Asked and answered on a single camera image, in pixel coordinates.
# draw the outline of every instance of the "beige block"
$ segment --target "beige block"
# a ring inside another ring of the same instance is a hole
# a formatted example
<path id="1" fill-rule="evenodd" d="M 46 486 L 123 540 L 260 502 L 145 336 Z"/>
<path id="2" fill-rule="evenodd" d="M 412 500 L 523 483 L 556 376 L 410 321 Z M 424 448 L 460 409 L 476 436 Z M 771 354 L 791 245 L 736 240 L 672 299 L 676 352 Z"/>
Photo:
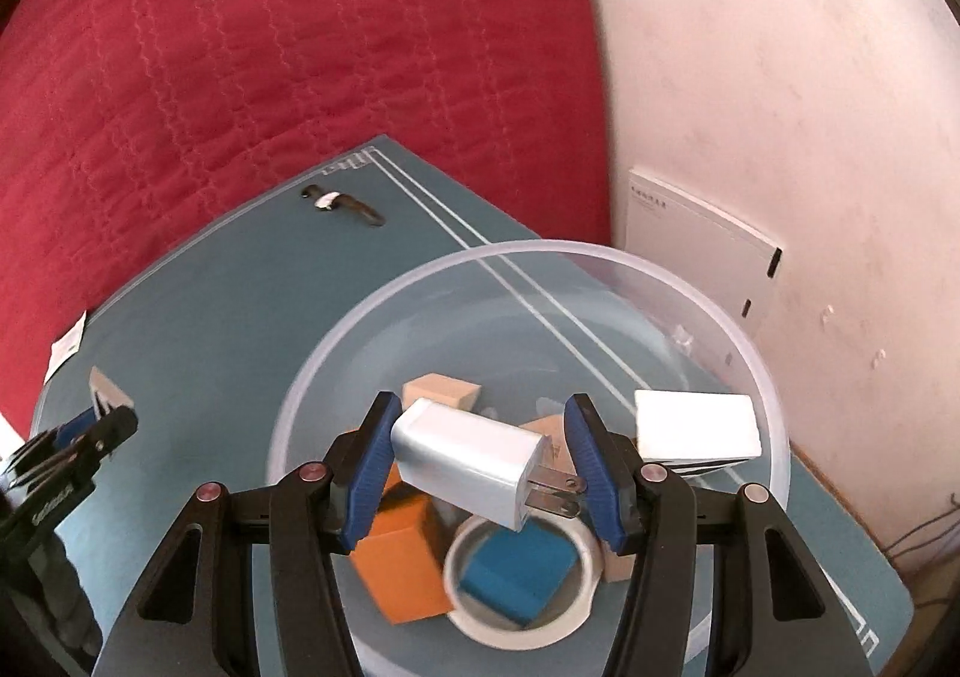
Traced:
<path id="1" fill-rule="evenodd" d="M 563 415 L 541 417 L 539 420 L 523 424 L 520 427 L 549 438 L 550 456 L 548 464 L 551 469 L 563 471 L 564 474 L 576 474 L 577 471 L 573 468 L 570 450 L 566 447 L 566 439 L 563 437 Z"/>
<path id="2" fill-rule="evenodd" d="M 603 581 L 622 582 L 630 579 L 634 573 L 635 555 L 617 555 L 606 541 L 601 541 L 603 550 Z"/>
<path id="3" fill-rule="evenodd" d="M 409 409 L 416 399 L 430 399 L 468 412 L 479 396 L 480 385 L 440 373 L 427 373 L 403 385 L 403 408 Z"/>

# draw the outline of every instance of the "screw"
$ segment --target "screw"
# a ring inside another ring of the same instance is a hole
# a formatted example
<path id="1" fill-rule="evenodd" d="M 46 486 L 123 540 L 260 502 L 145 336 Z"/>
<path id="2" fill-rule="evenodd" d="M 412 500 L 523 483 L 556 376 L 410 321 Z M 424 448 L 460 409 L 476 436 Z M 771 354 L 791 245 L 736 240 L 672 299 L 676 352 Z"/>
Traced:
<path id="1" fill-rule="evenodd" d="M 640 476 L 647 482 L 662 482 L 666 479 L 666 469 L 659 463 L 648 463 L 640 469 Z"/>
<path id="2" fill-rule="evenodd" d="M 766 503 L 767 499 L 770 498 L 768 490 L 763 485 L 757 485 L 757 483 L 747 485 L 743 489 L 743 495 L 746 495 L 755 504 Z"/>
<path id="3" fill-rule="evenodd" d="M 326 466 L 323 463 L 304 463 L 299 469 L 299 478 L 304 482 L 319 482 L 326 476 Z"/>
<path id="4" fill-rule="evenodd" d="M 222 488 L 216 482 L 206 482 L 197 488 L 197 498 L 203 503 L 210 503 L 220 497 Z"/>

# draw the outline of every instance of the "wall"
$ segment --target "wall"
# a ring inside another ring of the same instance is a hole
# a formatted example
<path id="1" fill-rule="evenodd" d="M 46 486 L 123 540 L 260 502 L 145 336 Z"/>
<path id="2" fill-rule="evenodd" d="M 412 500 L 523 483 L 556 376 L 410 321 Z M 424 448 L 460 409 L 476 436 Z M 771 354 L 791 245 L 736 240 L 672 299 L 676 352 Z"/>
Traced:
<path id="1" fill-rule="evenodd" d="M 960 28 L 946 4 L 597 7 L 614 234 L 642 165 L 778 238 L 757 343 L 791 438 L 880 541 L 941 512 L 960 490 Z"/>

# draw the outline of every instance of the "metal prong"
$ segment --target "metal prong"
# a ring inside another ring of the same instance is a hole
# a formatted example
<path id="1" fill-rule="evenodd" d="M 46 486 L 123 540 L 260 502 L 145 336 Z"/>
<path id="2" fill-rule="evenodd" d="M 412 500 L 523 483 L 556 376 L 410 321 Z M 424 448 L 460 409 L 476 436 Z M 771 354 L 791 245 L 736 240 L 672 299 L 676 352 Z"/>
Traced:
<path id="1" fill-rule="evenodd" d="M 583 477 L 564 474 L 563 471 L 549 469 L 547 466 L 534 466 L 530 481 L 550 490 L 560 490 L 562 493 L 582 493 L 587 490 L 587 482 Z"/>
<path id="2" fill-rule="evenodd" d="M 569 498 L 561 498 L 553 493 L 544 493 L 543 490 L 534 488 L 527 493 L 527 506 L 531 509 L 539 509 L 541 512 L 550 514 L 560 514 L 560 517 L 573 519 L 580 513 L 580 504 L 571 501 Z"/>

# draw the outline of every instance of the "blue block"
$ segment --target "blue block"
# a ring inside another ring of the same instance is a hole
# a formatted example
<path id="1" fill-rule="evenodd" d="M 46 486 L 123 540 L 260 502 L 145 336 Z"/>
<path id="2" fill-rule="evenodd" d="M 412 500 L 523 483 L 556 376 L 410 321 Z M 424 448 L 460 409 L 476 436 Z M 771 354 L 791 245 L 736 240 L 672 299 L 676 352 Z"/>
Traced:
<path id="1" fill-rule="evenodd" d="M 527 520 L 520 533 L 498 528 L 474 553 L 460 589 L 520 625 L 534 621 L 577 562 L 566 538 Z"/>

